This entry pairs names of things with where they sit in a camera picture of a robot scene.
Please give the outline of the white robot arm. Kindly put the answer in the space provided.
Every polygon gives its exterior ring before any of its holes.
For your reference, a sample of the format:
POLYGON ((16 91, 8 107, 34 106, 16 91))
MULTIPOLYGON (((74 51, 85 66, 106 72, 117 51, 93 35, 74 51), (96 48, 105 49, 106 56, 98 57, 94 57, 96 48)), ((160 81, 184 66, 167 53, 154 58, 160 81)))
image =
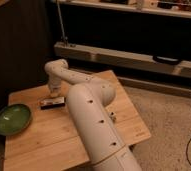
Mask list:
POLYGON ((45 64, 52 94, 61 81, 71 84, 66 105, 94 171, 142 171, 105 109, 115 98, 113 85, 97 76, 72 71, 64 59, 45 64))

